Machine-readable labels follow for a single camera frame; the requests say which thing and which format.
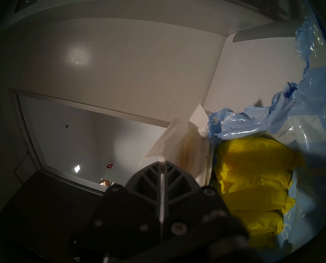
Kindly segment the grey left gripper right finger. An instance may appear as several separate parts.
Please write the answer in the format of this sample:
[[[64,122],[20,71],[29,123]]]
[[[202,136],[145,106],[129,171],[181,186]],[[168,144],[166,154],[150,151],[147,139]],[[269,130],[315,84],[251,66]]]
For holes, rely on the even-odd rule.
[[[164,263],[251,263],[249,235],[218,192],[165,162]]]

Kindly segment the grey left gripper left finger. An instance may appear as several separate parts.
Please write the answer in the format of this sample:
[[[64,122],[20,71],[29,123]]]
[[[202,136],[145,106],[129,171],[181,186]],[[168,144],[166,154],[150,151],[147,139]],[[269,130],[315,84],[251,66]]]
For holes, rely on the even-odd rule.
[[[134,174],[103,194],[84,229],[69,240],[72,263],[163,263],[159,219],[164,163]]]

